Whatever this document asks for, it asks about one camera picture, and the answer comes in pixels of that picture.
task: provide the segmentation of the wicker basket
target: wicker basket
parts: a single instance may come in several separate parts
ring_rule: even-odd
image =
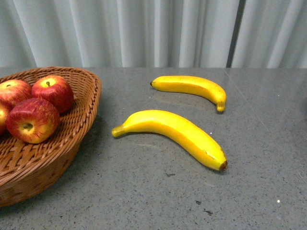
[[[96,117],[102,85],[98,76],[85,69],[31,69],[0,78],[0,83],[21,79],[33,85],[51,74],[68,81],[75,103],[61,114],[55,133],[40,144],[24,143],[8,132],[0,136],[0,207],[26,200],[53,185],[71,164]]]

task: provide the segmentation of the curtain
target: curtain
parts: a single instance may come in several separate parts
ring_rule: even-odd
[[[307,68],[306,24],[305,0],[2,0],[0,67]]]

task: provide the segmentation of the apple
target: apple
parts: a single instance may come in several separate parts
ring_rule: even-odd
[[[23,80],[12,79],[0,84],[0,100],[9,102],[12,107],[31,97],[31,85]]]
[[[6,131],[5,122],[11,110],[12,105],[10,103],[0,100],[0,135]]]
[[[38,144],[50,137],[59,123],[58,110],[42,98],[30,98],[18,103],[6,119],[10,134],[32,144]]]
[[[35,82],[32,97],[51,102],[60,114],[68,111],[74,102],[71,86],[59,75],[48,75]]]

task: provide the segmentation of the yellow banana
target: yellow banana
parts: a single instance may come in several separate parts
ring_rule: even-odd
[[[184,92],[207,98],[219,112],[226,106],[225,90],[213,81],[195,76],[161,76],[150,82],[155,89],[165,92]]]
[[[153,132],[167,136],[181,145],[203,165],[224,171],[227,159],[219,144],[189,120],[163,110],[143,110],[131,114],[120,126],[112,129],[119,137],[130,132]]]

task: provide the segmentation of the artificial fruit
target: artificial fruit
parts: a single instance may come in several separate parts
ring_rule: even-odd
[[[220,145],[198,126],[177,114],[163,110],[138,111],[112,129],[114,137],[130,132],[153,132],[167,136],[203,165],[218,171],[227,169],[227,158]]]
[[[11,110],[6,127],[15,138],[37,144],[50,137],[59,123],[59,112],[52,103],[42,98],[31,98]]]
[[[31,97],[31,85],[23,80],[12,79],[0,84],[0,100],[10,103],[12,107]]]
[[[32,86],[32,97],[51,102],[60,114],[68,111],[74,103],[71,86],[59,75],[48,75],[39,79]]]
[[[12,110],[12,105],[6,101],[0,100],[0,135],[6,131],[6,119]]]
[[[226,106],[227,95],[217,83],[196,76],[160,76],[150,82],[157,90],[165,92],[184,92],[202,96],[216,104],[218,112]]]

